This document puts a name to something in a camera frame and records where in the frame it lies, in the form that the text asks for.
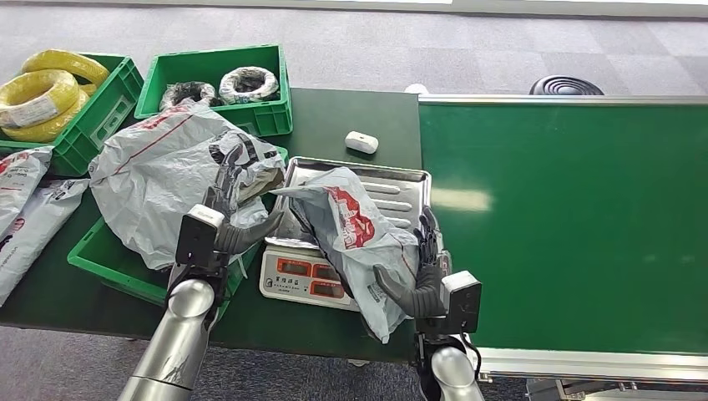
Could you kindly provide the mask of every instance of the white plastic bag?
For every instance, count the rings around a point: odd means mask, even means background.
[[[0,161],[0,235],[12,225],[47,172],[52,146],[23,150]]]
[[[175,106],[122,129],[91,161],[91,191],[106,224],[153,270],[171,266],[182,216],[217,184],[234,224],[279,185],[285,164],[275,146],[236,128],[205,104]],[[222,182],[215,183],[217,174]],[[252,207],[259,207],[255,213]],[[262,220],[250,219],[257,224]]]
[[[388,343],[389,334],[407,316],[378,286],[373,267],[382,265],[391,277],[413,289],[417,238],[384,217],[359,177],[346,167],[271,193],[290,197],[293,213],[310,225],[322,253],[346,278],[369,328]]]
[[[37,188],[0,239],[0,307],[42,249],[81,203],[89,180],[49,181]]]

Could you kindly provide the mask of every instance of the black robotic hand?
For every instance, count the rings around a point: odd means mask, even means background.
[[[374,266],[374,275],[379,287],[408,316],[442,316],[446,311],[440,300],[440,283],[450,272],[450,254],[443,248],[443,235],[430,207],[424,206],[420,222],[421,230],[415,230],[420,260],[415,289],[406,288],[393,280],[382,266]]]

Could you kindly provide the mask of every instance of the gray carpet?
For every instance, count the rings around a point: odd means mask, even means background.
[[[0,5],[0,81],[46,48],[152,55],[282,43],[294,86],[522,94],[570,74],[607,94],[705,94],[708,24],[480,18],[239,8]],[[0,327],[0,398],[118,396],[145,342]],[[485,384],[488,401],[523,399],[524,381]],[[408,367],[212,348],[195,400],[419,399]]]

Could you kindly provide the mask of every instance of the red digital display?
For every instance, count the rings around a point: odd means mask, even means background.
[[[337,274],[334,267],[329,265],[316,264],[313,267],[312,276],[314,278],[321,278],[324,280],[332,280],[334,282],[339,282],[339,274]]]
[[[339,284],[333,284],[331,282],[312,282],[310,294],[330,298],[342,298],[344,297],[344,289]]]
[[[278,259],[278,272],[295,274],[297,276],[310,276],[310,263],[306,261],[295,261],[292,259]]]

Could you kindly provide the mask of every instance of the stainless steel tray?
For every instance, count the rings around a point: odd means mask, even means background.
[[[430,205],[431,177],[426,171],[294,157],[288,164],[285,186],[302,185],[310,178],[337,167],[347,167],[359,177],[379,211],[394,226],[411,232],[419,228],[418,217],[422,207]],[[285,216],[273,235],[265,239],[267,243],[317,249],[314,238],[290,212],[285,196],[276,198],[274,209],[284,210]]]

